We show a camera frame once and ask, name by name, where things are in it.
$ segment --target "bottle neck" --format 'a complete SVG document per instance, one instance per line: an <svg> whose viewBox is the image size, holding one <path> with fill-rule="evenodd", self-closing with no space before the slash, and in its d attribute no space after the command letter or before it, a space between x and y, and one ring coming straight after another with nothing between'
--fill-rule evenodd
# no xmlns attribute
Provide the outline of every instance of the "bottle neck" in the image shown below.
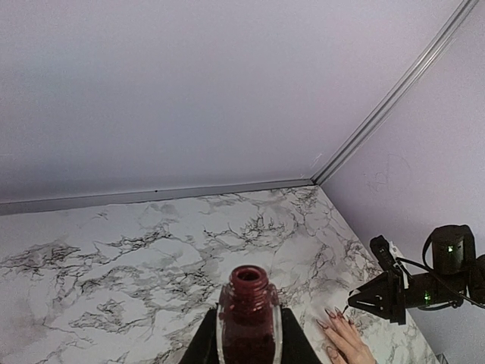
<svg viewBox="0 0 485 364"><path fill-rule="evenodd" d="M262 268L243 265L230 276L232 311L238 315L253 315L269 307L268 275Z"/></svg>

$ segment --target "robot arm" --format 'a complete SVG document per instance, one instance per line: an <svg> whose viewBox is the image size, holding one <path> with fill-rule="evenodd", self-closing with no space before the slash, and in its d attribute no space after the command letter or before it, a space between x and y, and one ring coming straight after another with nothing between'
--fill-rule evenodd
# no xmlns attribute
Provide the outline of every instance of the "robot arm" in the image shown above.
<svg viewBox="0 0 485 364"><path fill-rule="evenodd" d="M433 268L425 259L430 246ZM485 308L485 256L476 259L474 236L469 226L446 225L435 229L424 244L423 265L395 258L389 242L382 236L371 241L371 250L384 272L360 286L358 292L350 296L349 306L400 325L405 324L407 308L457 308L464 300ZM427 273L410 275L402 262L416 265Z"/></svg>

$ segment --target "black object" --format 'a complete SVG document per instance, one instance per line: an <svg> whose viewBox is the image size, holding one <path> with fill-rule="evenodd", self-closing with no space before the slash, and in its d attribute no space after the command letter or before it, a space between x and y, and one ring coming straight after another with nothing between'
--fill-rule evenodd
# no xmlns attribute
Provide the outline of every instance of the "black object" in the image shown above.
<svg viewBox="0 0 485 364"><path fill-rule="evenodd" d="M434 268L427 265L425 259L430 246ZM424 265L394 259L383 236L371 240L371 250L385 272L360 286L359 293L349 298L349 306L400 325L405 324L405 309L411 307L428 311L457 308L466 299L485 308L485 256L476 259L474 236L469 226L446 225L435 229L424 244ZM428 273L410 275L409 286L405 288L401 262L419 266Z"/></svg>
<svg viewBox="0 0 485 364"><path fill-rule="evenodd" d="M215 336L216 309L205 314L179 364L219 364ZM321 364L291 309L281 309L283 321L282 364Z"/></svg>

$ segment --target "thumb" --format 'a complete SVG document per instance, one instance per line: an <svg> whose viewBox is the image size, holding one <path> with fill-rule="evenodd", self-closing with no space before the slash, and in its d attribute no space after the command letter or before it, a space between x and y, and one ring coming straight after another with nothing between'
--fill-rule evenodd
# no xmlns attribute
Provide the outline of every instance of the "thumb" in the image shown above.
<svg viewBox="0 0 485 364"><path fill-rule="evenodd" d="M338 351L332 347L327 347L327 353L332 360L332 364L347 364L347 362L342 358Z"/></svg>

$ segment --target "marble surface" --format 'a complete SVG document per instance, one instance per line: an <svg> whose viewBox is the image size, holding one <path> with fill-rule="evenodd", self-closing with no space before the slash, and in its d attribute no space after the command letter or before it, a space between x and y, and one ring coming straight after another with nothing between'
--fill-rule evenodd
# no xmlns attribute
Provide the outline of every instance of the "marble surface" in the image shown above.
<svg viewBox="0 0 485 364"><path fill-rule="evenodd" d="M314 322L379 273L319 187L0 218L1 364L177 363L233 268L265 268ZM411 317L354 309L380 364L437 363Z"/></svg>

